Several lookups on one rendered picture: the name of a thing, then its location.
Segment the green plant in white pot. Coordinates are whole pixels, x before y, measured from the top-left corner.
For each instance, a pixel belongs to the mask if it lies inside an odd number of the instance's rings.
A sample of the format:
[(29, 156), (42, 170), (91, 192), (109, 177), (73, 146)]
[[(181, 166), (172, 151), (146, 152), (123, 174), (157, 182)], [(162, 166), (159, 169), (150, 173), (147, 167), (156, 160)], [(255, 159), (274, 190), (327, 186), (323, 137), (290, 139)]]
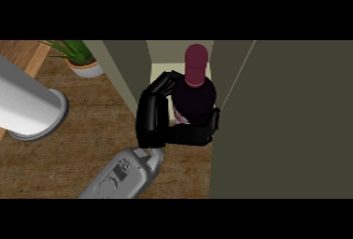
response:
[(42, 44), (61, 52), (60, 58), (73, 73), (82, 78), (98, 77), (103, 74), (101, 66), (82, 40), (42, 41)]

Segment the dark olive cabinet door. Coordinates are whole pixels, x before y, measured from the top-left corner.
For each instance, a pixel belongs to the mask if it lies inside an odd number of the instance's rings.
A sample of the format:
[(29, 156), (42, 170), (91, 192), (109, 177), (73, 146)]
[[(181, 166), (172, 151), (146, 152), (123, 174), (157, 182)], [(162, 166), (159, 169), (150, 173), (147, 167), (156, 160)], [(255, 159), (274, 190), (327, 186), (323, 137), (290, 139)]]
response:
[(259, 41), (212, 146), (212, 198), (353, 198), (353, 41)]

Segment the white cylinder with grey base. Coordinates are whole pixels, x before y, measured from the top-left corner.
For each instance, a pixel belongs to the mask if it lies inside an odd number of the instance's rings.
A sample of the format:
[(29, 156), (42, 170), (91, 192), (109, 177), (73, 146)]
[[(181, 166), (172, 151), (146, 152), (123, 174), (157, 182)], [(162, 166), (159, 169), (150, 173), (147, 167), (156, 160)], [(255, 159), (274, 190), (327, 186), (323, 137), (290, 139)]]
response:
[(0, 128), (20, 141), (47, 137), (69, 112), (64, 94), (41, 83), (0, 55)]

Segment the olive green cabinet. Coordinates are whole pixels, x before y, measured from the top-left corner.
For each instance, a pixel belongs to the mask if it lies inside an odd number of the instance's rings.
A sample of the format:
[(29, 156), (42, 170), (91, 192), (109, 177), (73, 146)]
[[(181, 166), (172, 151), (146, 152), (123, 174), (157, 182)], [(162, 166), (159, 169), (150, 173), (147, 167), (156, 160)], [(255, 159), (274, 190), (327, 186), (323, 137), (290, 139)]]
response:
[(138, 95), (157, 74), (169, 70), (184, 72), (184, 50), (193, 44), (208, 51), (205, 74), (217, 88), (215, 106), (222, 109), (255, 40), (85, 40), (132, 115)]

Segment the dark wine bottle maroon cap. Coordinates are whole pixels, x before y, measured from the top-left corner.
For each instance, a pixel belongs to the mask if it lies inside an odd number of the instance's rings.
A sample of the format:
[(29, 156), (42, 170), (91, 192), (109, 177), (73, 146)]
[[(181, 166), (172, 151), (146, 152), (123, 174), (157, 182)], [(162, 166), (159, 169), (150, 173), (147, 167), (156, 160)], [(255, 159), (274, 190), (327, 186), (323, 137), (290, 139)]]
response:
[(206, 48), (193, 44), (184, 51), (184, 75), (175, 80), (171, 93), (175, 122), (203, 125), (217, 99), (214, 83), (205, 76)]

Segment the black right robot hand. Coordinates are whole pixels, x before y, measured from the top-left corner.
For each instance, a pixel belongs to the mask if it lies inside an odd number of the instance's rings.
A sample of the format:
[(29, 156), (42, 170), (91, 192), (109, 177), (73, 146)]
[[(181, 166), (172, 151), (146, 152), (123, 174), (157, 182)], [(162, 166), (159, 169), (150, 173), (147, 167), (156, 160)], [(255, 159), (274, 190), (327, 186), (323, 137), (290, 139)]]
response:
[(134, 132), (141, 148), (163, 148), (166, 144), (205, 146), (212, 141), (218, 129), (217, 107), (203, 125), (177, 123), (171, 93), (181, 76), (175, 71), (162, 72), (140, 94)]

